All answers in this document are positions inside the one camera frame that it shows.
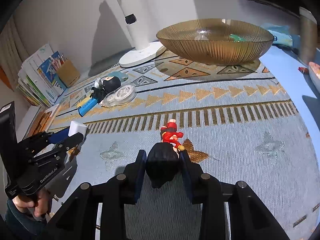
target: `book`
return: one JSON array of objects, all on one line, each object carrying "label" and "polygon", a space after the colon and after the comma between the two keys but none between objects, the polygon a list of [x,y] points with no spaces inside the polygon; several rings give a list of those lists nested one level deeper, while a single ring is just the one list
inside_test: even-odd
[{"label": "book", "polygon": [[43,45],[34,54],[27,58],[23,63],[30,65],[35,71],[39,66],[53,54],[49,44]]},{"label": "book", "polygon": [[58,98],[58,95],[55,91],[52,90],[44,81],[42,77],[40,77],[37,72],[28,64],[22,64],[22,70],[25,71],[26,75],[32,80],[34,85],[38,88],[38,90],[45,96],[45,98],[50,102],[50,104],[54,105],[55,101]]},{"label": "book", "polygon": [[35,93],[45,103],[46,106],[50,107],[53,105],[53,103],[44,96],[44,94],[38,89],[38,87],[33,83],[23,69],[19,71],[18,76],[25,86],[28,87],[28,90]]},{"label": "book", "polygon": [[[60,54],[58,51],[51,55],[52,58],[59,58]],[[48,58],[46,59],[37,69],[39,74],[44,78],[47,84],[55,90],[58,96],[60,96],[67,87],[63,84],[60,80],[55,68],[51,60]]]},{"label": "book", "polygon": [[44,101],[41,100],[41,98],[39,98],[38,95],[36,95],[36,93],[34,93],[32,91],[32,89],[30,88],[29,85],[25,84],[21,78],[18,79],[18,86],[17,88],[22,92],[23,96],[28,100],[32,102],[32,105],[34,106],[38,106],[38,105],[42,105],[44,107],[50,107],[51,104],[49,103],[45,103]]}]

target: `blue cloth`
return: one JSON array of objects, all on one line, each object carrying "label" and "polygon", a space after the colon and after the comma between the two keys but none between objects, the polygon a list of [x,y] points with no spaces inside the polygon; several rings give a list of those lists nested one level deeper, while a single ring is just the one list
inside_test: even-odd
[{"label": "blue cloth", "polygon": [[36,221],[32,216],[21,213],[12,200],[7,201],[5,222],[11,232],[20,240],[33,240],[44,229],[46,220]]},{"label": "blue cloth", "polygon": [[273,36],[273,44],[281,44],[292,47],[292,37],[289,33],[289,26],[277,26],[269,23],[261,25],[262,28],[268,30]]}]

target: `glass bowl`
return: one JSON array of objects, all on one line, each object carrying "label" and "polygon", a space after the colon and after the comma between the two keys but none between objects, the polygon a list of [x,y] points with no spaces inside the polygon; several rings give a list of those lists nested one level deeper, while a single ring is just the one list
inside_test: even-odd
[{"label": "glass bowl", "polygon": [[267,30],[242,21],[200,19],[160,30],[159,41],[178,56],[207,65],[239,65],[256,60],[273,43]]}]

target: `white block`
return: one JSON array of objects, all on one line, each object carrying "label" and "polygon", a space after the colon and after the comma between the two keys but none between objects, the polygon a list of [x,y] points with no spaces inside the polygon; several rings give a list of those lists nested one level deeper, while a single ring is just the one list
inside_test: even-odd
[{"label": "white block", "polygon": [[87,126],[80,122],[71,121],[68,136],[72,136],[78,132],[83,134],[84,139],[85,134],[87,132]]}]

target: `human hand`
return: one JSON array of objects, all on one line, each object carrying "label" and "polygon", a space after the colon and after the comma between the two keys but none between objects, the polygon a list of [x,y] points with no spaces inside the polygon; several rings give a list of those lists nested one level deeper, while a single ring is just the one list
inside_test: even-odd
[{"label": "human hand", "polygon": [[37,201],[34,203],[32,199],[24,195],[16,196],[12,201],[21,213],[26,213],[28,208],[35,208],[35,217],[41,217],[48,211],[49,194],[45,188],[37,192]]}]

